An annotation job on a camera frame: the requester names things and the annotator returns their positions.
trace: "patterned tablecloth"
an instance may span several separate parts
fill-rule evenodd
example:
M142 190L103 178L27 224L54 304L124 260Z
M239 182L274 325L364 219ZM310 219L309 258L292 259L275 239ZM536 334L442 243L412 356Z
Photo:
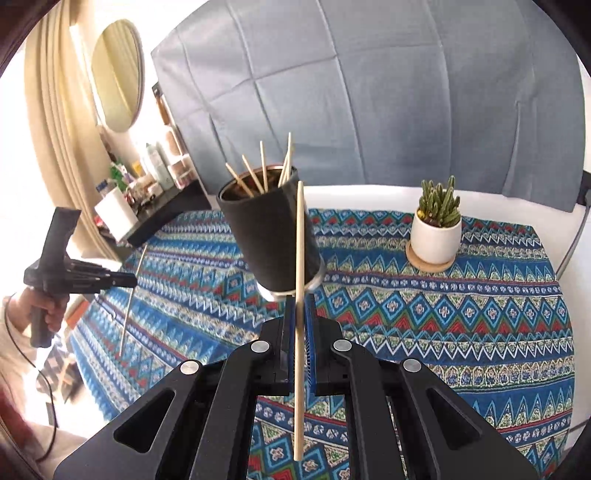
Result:
M319 314L376 356L418 356L535 465L556 468L574 388L569 315L532 227L463 219L456 262L427 275L406 259L412 216L310 210L327 265ZM135 270L139 252L124 269ZM86 385L107 419L186 358L213 362L257 338L282 305L258 295L220 212L191 212L148 243L117 356L129 292L94 302L74 331ZM308 397L306 454L293 462L293 401L260 397L252 479L350 477L342 397Z

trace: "mirror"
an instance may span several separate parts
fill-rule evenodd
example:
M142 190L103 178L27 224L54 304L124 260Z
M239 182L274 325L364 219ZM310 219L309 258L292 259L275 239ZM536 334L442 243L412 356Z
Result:
M115 132L127 132L144 96L144 55L131 22L117 20L105 28L96 42L91 67L104 123Z

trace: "white pot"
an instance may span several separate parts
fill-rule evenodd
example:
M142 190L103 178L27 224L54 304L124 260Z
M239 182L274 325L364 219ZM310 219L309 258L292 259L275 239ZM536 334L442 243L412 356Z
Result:
M438 228L423 222L415 212L410 243L421 260L433 265L447 263L457 253L461 240L461 220L454 226Z

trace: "black cup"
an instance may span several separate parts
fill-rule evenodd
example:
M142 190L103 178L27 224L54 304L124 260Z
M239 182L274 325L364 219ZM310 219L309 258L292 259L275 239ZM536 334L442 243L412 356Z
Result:
M291 169L290 179L280 188L277 184L281 166L267 167L269 192L248 197L232 180L222 187L217 202L226 217L236 243L250 271L264 289L281 296L296 287L296 210L298 174ZM263 185L262 169L255 170ZM256 185L248 172L240 175L253 192ZM304 282L308 285L322 281L320 258L312 222L305 214L304 224Z

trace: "cactus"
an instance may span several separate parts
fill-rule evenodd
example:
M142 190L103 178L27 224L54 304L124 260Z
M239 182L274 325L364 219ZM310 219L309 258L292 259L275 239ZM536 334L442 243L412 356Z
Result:
M418 217L425 223L439 228L454 226L462 220L459 210L460 197L453 196L456 178L452 175L444 189L441 183L434 186L433 181L421 182L423 195L418 201Z

